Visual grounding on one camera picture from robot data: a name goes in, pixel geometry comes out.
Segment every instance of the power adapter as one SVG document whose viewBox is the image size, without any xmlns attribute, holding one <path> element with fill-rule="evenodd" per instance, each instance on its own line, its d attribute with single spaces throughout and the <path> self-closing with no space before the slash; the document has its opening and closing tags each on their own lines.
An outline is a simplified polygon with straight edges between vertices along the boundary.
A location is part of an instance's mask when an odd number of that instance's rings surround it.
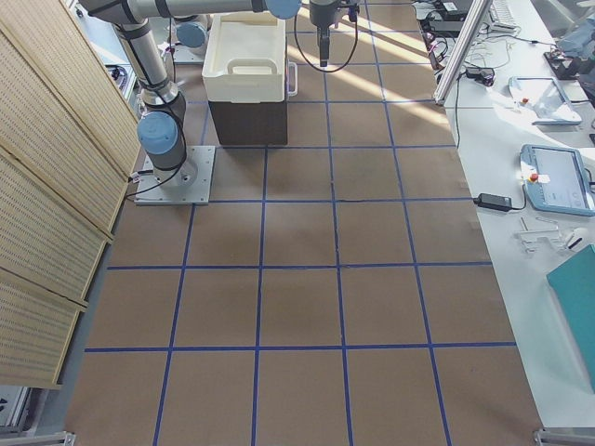
<svg viewBox="0 0 595 446">
<path fill-rule="evenodd" d="M 469 79 L 475 79 L 475 82 L 479 82 L 485 86 L 492 86 L 496 79 L 496 73 L 493 68 L 468 67 L 465 69 L 465 74 Z"/>
<path fill-rule="evenodd" d="M 480 193 L 477 198 L 473 199 L 473 202 L 478 207 L 494 209 L 495 211 L 508 212 L 515 209 L 512 207 L 512 199 L 510 197 L 491 195 L 489 193 Z"/>
</svg>

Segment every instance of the white table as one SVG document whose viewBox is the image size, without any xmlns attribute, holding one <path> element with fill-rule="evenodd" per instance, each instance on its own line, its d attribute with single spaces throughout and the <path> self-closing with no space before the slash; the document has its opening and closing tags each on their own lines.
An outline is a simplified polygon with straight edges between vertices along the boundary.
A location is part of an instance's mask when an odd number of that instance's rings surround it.
<svg viewBox="0 0 595 446">
<path fill-rule="evenodd" d="M 510 0 L 509 4 L 516 17 L 522 18 L 517 21 L 526 27 L 522 37 L 549 41 L 530 0 Z M 590 104 L 576 105 L 582 125 L 546 128 L 531 125 L 509 97 L 506 85 L 510 76 L 552 75 L 542 55 L 545 49 L 516 42 L 510 51 L 510 64 L 496 71 L 494 88 L 461 80 L 456 111 L 461 133 L 459 154 L 473 196 L 481 192 L 506 195 L 515 206 L 522 204 L 519 153 L 525 143 L 586 148 L 581 149 L 583 161 L 595 173 L 595 149 L 589 149 L 592 143 L 588 138 L 589 133 L 595 133 L 591 129 L 595 110 Z M 502 58 L 502 53 L 493 52 L 494 61 Z M 575 86 L 567 84 L 571 91 Z M 455 93 L 456 88 L 446 101 L 453 133 Z M 580 95 L 571 98 L 578 100 Z M 561 229 L 584 227 L 593 233 L 595 218 L 537 212 L 530 204 L 521 212 L 478 209 L 478 215 L 542 423 L 545 427 L 595 426 L 595 395 L 546 279 L 546 274 L 569 256 L 542 244 L 529 257 L 514 236 L 522 230 L 521 217 L 535 222 L 535 217 L 541 216 L 558 221 Z"/>
<path fill-rule="evenodd" d="M 517 35 L 518 37 L 553 43 L 548 29 L 529 0 L 509 0 L 509 8 L 517 23 L 522 27 Z M 549 50 L 549 46 L 504 37 L 492 40 L 497 35 L 504 36 L 505 34 L 490 33 L 490 40 L 473 47 L 469 51 L 467 60 L 485 67 L 503 65 L 509 57 L 510 62 L 496 70 L 496 81 L 494 86 L 490 88 L 486 88 L 465 77 L 462 78 L 459 85 L 458 107 L 491 108 L 499 105 L 512 108 L 514 103 L 509 94 L 510 77 L 553 76 L 543 56 L 543 53 Z M 480 42 L 483 38 L 483 36 L 479 37 L 476 42 Z M 484 59 L 477 57 L 479 55 L 483 55 Z M 562 86 L 570 100 L 584 100 L 587 98 L 576 81 L 562 81 Z M 449 95 L 444 107 L 454 107 L 455 101 L 456 95 Z"/>
</svg>

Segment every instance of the metal pole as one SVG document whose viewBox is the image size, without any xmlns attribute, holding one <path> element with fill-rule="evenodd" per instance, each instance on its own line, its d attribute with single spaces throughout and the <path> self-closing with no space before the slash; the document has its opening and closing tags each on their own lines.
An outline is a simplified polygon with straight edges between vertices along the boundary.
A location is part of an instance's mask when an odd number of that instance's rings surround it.
<svg viewBox="0 0 595 446">
<path fill-rule="evenodd" d="M 16 437 L 0 439 L 0 446 L 74 446 L 76 436 L 71 432 L 59 432 L 53 435 L 37 437 Z"/>
<path fill-rule="evenodd" d="M 469 14 L 463 23 L 463 28 L 456 39 L 455 47 L 448 58 L 443 76 L 434 92 L 434 100 L 438 105 L 443 105 L 446 101 L 446 97 L 465 63 L 465 58 L 469 53 L 473 40 L 482 26 L 483 17 L 491 5 L 492 0 L 473 0 Z"/>
<path fill-rule="evenodd" d="M 595 437 L 576 434 L 558 434 L 541 429 L 535 433 L 535 443 L 537 446 L 546 444 L 558 446 L 595 446 Z"/>
</svg>

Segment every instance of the black box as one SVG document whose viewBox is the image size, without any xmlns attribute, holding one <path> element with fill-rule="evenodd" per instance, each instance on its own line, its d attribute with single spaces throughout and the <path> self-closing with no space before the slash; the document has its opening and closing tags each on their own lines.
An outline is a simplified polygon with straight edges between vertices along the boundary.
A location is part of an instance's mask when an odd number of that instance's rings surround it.
<svg viewBox="0 0 595 446">
<path fill-rule="evenodd" d="M 437 0 L 434 5 L 444 21 L 463 21 L 473 0 Z"/>
<path fill-rule="evenodd" d="M 222 146 L 287 145 L 287 96 L 258 104 L 209 100 L 208 106 Z"/>
</svg>

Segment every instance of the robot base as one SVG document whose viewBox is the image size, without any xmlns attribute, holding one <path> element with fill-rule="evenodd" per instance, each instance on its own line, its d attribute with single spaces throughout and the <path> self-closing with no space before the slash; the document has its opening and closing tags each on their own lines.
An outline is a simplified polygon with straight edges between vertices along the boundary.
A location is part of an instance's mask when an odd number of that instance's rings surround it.
<svg viewBox="0 0 595 446">
<path fill-rule="evenodd" d="M 198 167 L 197 178 L 190 186 L 155 188 L 137 195 L 135 203 L 138 205 L 208 204 L 215 163 L 215 146 L 188 146 L 188 158 Z M 152 169 L 149 157 L 145 159 L 142 168 Z M 156 184 L 157 180 L 154 176 L 143 176 L 138 190 L 145 190 Z"/>
</svg>

